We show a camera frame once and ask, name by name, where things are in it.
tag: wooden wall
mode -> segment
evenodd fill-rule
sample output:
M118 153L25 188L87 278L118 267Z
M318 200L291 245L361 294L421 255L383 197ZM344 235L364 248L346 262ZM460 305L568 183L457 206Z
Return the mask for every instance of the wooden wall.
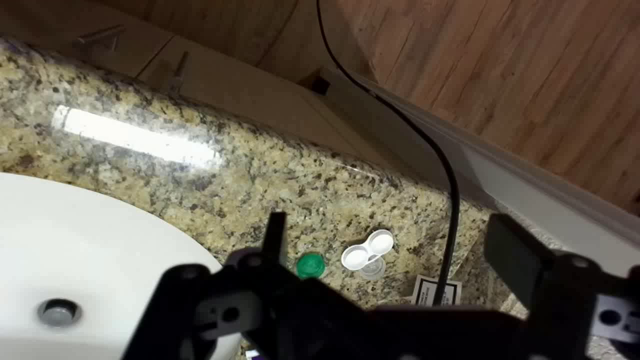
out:
M100 0L291 80L314 0ZM323 0L352 70L640 214L640 0Z

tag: sink drain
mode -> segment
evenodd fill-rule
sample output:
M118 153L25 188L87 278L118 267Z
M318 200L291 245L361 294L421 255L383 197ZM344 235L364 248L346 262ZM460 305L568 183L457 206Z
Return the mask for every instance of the sink drain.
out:
M81 306L66 298L53 298L38 306L38 319L46 327L69 328L77 325L81 317Z

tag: granite countertop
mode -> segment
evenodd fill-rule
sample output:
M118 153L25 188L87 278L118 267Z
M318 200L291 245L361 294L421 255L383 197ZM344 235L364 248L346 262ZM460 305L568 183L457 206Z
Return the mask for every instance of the granite countertop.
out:
M120 198L221 262L261 245L269 214L285 211L289 258L326 255L323 281L361 306L402 303L419 275L436 277L449 229L440 191L12 40L0 40L0 171ZM463 204L453 277L467 305L507 298L481 255L489 214ZM375 229L396 247L368 282L341 252Z

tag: white sink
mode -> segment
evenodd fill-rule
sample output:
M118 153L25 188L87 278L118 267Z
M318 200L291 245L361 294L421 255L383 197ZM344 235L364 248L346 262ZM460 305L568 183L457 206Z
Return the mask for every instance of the white sink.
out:
M115 198L0 175L0 359L117 360L163 272L221 262L175 226ZM81 317L51 327L38 309L73 301ZM235 359L238 337L215 359Z

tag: black cable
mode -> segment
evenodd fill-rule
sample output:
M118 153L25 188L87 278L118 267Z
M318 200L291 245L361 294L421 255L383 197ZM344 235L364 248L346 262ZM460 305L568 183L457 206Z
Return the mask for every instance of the black cable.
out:
M457 180L454 168L449 162L447 155L443 153L443 148L438 147L436 140L433 140L422 128L419 128L402 111L398 111L387 98L383 98L380 94L377 94L368 87L361 84L341 64L341 60L337 58L334 51L331 49L331 45L326 40L321 0L317 0L317 14L318 14L318 26L321 26L323 45L325 45L329 56L333 58L334 67L344 75L344 78L349 78L354 87L359 87L361 90L368 92L372 98L377 98L380 104L385 104L389 111L393 111L408 128L413 128L436 153L436 156L438 156L438 161L443 164L443 171L445 171L449 187L450 187L450 193L449 193L449 198L450 198L450 223L449 223L449 235L447 235L447 245L445 245L445 255L443 255L436 294L434 294L434 306L440 306L443 298L445 298L445 289L447 289L447 282L449 282L449 270L450 270L453 258L454 258L454 247L457 247L457 235L459 235L459 218L460 218L460 188L459 188L459 180Z

